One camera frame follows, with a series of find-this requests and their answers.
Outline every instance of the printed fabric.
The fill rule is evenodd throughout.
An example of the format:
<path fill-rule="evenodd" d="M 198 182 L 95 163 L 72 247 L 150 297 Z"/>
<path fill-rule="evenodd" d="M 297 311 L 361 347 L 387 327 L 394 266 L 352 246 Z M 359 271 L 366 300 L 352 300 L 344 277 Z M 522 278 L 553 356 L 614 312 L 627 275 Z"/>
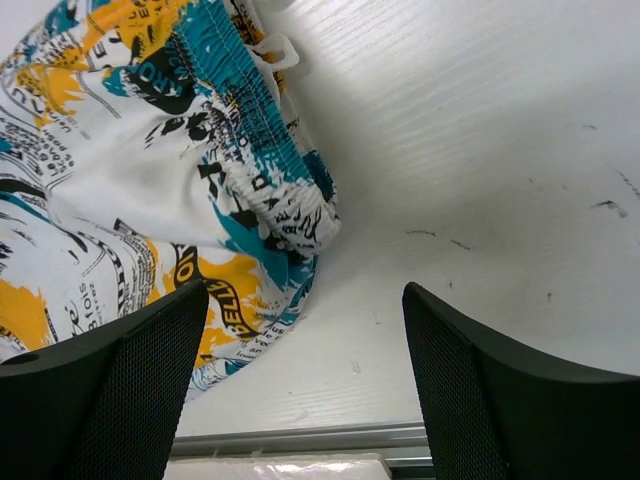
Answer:
<path fill-rule="evenodd" d="M 0 66 L 0 361 L 194 279 L 209 309 L 188 398 L 292 328 L 339 221 L 264 40 L 239 0 L 68 0 L 17 45 Z"/>

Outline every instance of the graphic print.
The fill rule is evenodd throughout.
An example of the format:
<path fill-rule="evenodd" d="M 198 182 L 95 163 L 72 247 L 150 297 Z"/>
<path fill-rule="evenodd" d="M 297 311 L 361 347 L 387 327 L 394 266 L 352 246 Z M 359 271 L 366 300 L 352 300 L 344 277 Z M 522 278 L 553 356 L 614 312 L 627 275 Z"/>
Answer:
<path fill-rule="evenodd" d="M 292 327 L 339 221 L 264 38 L 240 0 L 68 0 L 0 65 L 0 362 L 199 280 L 192 398 Z"/>

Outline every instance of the black object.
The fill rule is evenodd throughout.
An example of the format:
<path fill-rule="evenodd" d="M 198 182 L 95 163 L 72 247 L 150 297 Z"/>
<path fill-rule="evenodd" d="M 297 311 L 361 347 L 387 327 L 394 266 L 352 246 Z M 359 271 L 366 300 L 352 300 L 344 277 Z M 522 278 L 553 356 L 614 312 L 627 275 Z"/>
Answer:
<path fill-rule="evenodd" d="M 414 283 L 403 307 L 438 480 L 640 478 L 640 378 L 530 348 Z"/>
<path fill-rule="evenodd" d="M 191 283 L 0 365 L 0 477 L 161 479 L 207 304 Z"/>

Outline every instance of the fabric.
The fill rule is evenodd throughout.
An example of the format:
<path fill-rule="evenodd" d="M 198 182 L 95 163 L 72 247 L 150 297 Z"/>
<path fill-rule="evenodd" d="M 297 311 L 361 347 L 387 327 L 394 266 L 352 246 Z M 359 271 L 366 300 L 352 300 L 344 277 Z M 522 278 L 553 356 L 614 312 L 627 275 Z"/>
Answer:
<path fill-rule="evenodd" d="M 17 45 L 0 67 L 0 361 L 193 279 L 210 304 L 190 397 L 292 327 L 339 220 L 275 57 L 249 50 L 264 40 L 247 3 L 69 0 Z"/>

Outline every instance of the white surface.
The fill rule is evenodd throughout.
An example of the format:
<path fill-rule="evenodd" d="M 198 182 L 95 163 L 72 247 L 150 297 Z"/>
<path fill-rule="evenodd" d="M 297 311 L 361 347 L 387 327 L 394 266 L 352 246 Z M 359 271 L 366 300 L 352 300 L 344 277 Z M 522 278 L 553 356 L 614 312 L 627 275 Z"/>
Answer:
<path fill-rule="evenodd" d="M 197 459 L 167 464 L 164 480 L 389 480 L 375 455 Z"/>
<path fill-rule="evenodd" d="M 259 7 L 300 50 L 290 83 L 344 230 L 307 318 L 188 404 L 179 436 L 418 421 L 411 280 L 534 347 L 640 374 L 639 3 Z M 609 200 L 624 218 L 592 208 Z"/>

